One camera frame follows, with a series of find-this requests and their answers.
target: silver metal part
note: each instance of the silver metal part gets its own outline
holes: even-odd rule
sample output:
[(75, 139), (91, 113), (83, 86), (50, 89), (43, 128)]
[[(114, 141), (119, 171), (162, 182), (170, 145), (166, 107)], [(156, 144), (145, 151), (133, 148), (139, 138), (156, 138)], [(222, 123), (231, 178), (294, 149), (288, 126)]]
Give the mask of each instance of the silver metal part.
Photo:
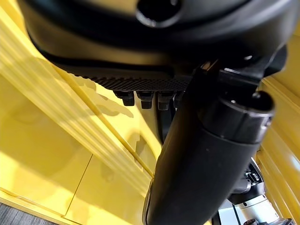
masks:
[(272, 223), (279, 219), (265, 195), (260, 195), (238, 205), (246, 220), (256, 219), (259, 223)]

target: black grip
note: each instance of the black grip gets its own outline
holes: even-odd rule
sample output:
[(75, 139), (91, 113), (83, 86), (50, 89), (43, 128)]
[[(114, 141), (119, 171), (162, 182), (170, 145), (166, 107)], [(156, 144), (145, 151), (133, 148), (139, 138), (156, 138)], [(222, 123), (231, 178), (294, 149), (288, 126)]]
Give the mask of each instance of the black grip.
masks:
[(150, 193), (148, 225), (204, 224), (230, 194), (259, 147), (258, 143), (222, 139), (200, 124), (190, 133), (189, 141), (173, 177), (168, 177), (173, 166), (165, 156), (159, 158)]
[[(144, 206), (145, 225), (204, 224), (242, 176), (274, 112), (273, 101), (265, 94), (260, 95), (267, 100), (265, 104), (254, 95), (257, 105), (255, 99), (248, 106), (239, 105), (238, 100), (228, 104), (228, 99), (221, 99), (211, 101), (205, 109), (192, 96), (184, 96), (158, 158)], [(208, 119), (206, 113), (213, 109), (217, 112)], [(230, 117), (231, 110), (239, 116)], [(214, 117), (219, 117), (221, 127), (216, 126)], [(238, 119), (232, 121), (234, 126), (229, 118)], [(240, 135), (247, 135), (245, 127), (251, 132), (250, 139)]]

